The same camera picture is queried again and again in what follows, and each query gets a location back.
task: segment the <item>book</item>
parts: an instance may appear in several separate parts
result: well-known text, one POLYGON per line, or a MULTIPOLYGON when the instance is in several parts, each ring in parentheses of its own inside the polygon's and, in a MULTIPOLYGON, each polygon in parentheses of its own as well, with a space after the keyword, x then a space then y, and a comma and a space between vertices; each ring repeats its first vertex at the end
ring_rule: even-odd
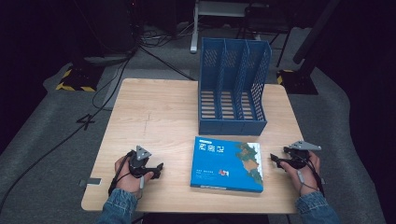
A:
POLYGON ((191 187, 262 192, 259 143, 196 136, 191 187))

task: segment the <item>denim sleeve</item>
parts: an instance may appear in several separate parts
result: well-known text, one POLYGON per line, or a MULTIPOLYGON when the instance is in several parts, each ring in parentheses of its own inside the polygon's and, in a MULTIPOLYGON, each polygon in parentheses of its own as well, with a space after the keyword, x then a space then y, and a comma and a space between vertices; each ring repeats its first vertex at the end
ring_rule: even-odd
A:
POLYGON ((296 207, 304 224, 340 223, 337 214, 319 191, 300 197, 296 207))
POLYGON ((137 206, 136 197, 123 189, 114 189, 103 205, 103 211, 96 223, 131 223, 137 206))

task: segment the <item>book cover image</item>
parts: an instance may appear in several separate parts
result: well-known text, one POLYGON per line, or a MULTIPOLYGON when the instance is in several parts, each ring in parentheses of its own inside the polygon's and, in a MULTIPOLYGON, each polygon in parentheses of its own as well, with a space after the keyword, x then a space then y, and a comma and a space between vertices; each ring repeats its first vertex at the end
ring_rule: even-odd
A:
POLYGON ((259 143, 195 137, 191 186, 262 192, 259 143))

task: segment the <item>person's left hand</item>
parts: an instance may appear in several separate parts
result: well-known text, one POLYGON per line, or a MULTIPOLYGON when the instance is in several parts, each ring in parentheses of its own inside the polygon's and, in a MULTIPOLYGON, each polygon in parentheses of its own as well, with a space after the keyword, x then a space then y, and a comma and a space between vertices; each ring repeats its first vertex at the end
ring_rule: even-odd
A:
MULTIPOLYGON (((135 178, 130 174, 129 171, 129 160, 131 158, 127 158, 122 169, 119 174, 119 181, 117 182, 116 189, 123 189, 129 191, 137 196, 140 190, 140 178, 135 178)), ((115 164, 115 171, 119 170, 123 157, 119 158, 115 164)), ((150 181, 150 179, 154 176, 154 173, 148 172, 141 178, 145 178, 145 185, 150 181)))

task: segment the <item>hand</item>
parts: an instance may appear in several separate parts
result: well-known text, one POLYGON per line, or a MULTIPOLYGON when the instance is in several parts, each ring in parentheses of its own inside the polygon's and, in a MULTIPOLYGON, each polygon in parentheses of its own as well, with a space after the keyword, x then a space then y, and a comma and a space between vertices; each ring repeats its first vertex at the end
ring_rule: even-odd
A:
MULTIPOLYGON (((316 172, 319 175, 319 167, 320 167, 320 159, 313 152, 309 152, 309 160, 312 161, 312 164, 315 167, 316 172)), ((301 183, 299 176, 297 175, 297 170, 291 167, 288 163, 282 161, 280 165, 285 169, 286 172, 291 177, 291 181, 293 186, 297 191, 300 191, 300 196, 303 196, 308 193, 312 193, 318 191, 317 181, 312 174, 311 169, 306 165, 303 169, 300 169, 301 174, 304 177, 304 185, 301 183)))
MULTIPOLYGON (((140 178, 135 178, 134 176, 130 175, 129 171, 129 160, 131 158, 127 158, 124 165, 122 166, 122 169, 119 174, 119 181, 117 182, 116 189, 123 189, 126 191, 129 191, 135 196, 138 196, 138 192, 140 190, 140 178)), ((123 157, 119 158, 116 161, 115 164, 115 171, 117 172, 119 170, 119 167, 121 166, 123 157)), ((154 176, 153 172, 148 172, 142 178, 145 178, 145 185, 150 181, 150 179, 154 176)))

